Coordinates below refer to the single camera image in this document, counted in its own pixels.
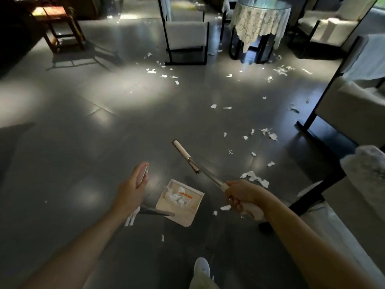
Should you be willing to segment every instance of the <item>left hand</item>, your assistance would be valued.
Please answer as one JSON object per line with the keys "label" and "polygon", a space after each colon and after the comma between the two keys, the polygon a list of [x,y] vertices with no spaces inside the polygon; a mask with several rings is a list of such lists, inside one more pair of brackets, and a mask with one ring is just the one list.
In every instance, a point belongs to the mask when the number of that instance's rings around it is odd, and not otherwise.
{"label": "left hand", "polygon": [[117,213],[119,217],[122,217],[122,220],[130,216],[142,203],[148,178],[147,175],[145,175],[142,183],[138,187],[136,187],[136,178],[146,166],[149,166],[147,162],[142,162],[137,165],[132,171],[131,177],[119,186],[118,195],[111,207],[111,211]]}

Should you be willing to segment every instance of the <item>round table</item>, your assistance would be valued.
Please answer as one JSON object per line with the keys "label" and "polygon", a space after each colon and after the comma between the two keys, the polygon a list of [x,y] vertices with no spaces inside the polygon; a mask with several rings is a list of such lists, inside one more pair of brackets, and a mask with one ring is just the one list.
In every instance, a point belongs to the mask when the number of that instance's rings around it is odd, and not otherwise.
{"label": "round table", "polygon": [[[243,52],[246,53],[251,44],[261,36],[257,48],[257,63],[268,60],[273,47],[278,48],[285,33],[290,10],[291,4],[280,0],[238,0],[230,23],[230,28],[233,28],[230,56],[238,59],[241,47],[243,46]],[[231,52],[234,30],[239,38],[235,54]]]}

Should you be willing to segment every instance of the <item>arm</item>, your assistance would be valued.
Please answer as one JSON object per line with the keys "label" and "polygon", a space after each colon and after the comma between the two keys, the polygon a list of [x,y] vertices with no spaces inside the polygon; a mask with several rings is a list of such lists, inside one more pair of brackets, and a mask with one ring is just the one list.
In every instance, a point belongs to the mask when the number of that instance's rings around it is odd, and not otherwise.
{"label": "arm", "polygon": [[147,177],[136,188],[136,178],[148,163],[135,167],[131,177],[119,186],[118,195],[108,213],[75,238],[62,252],[36,272],[23,289],[82,288],[95,262],[115,230],[141,204]]}
{"label": "arm", "polygon": [[310,288],[378,288],[269,191],[245,180],[227,184],[225,195],[233,208],[242,211],[239,202],[249,201],[263,210]]}

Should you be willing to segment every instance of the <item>shoe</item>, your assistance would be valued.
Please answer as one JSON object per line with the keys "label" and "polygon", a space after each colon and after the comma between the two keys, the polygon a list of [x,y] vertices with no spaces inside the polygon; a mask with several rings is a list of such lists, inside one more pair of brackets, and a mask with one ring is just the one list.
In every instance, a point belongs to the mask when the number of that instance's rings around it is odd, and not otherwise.
{"label": "shoe", "polygon": [[194,276],[196,275],[197,272],[202,272],[209,278],[211,277],[209,262],[204,257],[199,257],[195,261]]}

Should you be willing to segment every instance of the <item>pants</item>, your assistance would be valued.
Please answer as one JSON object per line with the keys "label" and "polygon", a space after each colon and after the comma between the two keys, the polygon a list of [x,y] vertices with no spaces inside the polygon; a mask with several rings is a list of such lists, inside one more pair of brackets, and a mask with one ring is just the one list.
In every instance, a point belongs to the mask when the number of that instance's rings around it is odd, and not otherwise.
{"label": "pants", "polygon": [[219,289],[218,285],[214,283],[206,274],[197,272],[192,277],[189,289]]}

